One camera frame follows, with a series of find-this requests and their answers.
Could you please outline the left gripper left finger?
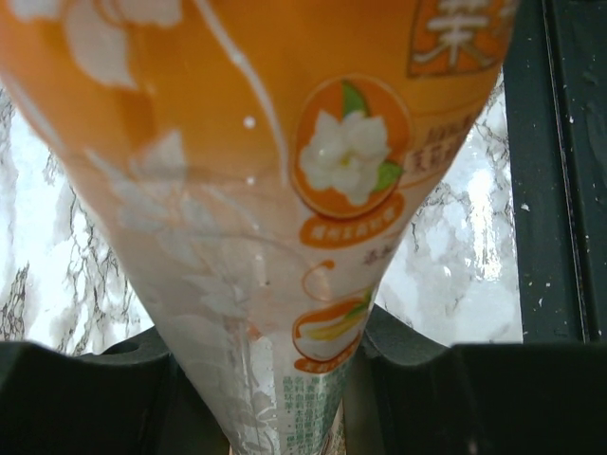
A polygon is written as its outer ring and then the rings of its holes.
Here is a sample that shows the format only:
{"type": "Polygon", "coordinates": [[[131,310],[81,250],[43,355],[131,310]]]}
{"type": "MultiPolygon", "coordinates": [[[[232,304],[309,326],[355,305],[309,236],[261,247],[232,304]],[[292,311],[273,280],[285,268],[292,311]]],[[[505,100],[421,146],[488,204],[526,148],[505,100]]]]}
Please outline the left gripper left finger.
{"type": "Polygon", "coordinates": [[[154,328],[99,355],[1,344],[4,454],[225,454],[228,440],[154,328]]]}

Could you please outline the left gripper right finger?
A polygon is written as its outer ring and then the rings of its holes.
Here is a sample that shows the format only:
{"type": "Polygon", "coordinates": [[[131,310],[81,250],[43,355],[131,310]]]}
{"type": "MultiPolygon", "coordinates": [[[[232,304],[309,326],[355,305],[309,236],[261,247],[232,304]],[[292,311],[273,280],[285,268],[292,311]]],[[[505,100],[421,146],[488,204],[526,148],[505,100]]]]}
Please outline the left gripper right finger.
{"type": "Polygon", "coordinates": [[[446,347],[375,307],[343,414],[350,454],[602,454],[606,347],[446,347]]]}

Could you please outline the tall orange drink bottle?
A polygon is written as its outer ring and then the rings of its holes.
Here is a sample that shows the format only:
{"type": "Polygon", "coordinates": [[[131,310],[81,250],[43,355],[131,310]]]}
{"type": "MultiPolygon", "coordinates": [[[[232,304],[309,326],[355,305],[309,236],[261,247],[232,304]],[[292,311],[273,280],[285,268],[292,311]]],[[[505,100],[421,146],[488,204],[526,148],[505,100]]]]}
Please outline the tall orange drink bottle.
{"type": "Polygon", "coordinates": [[[237,454],[331,449],[515,1],[5,1],[1,80],[237,454]]]}

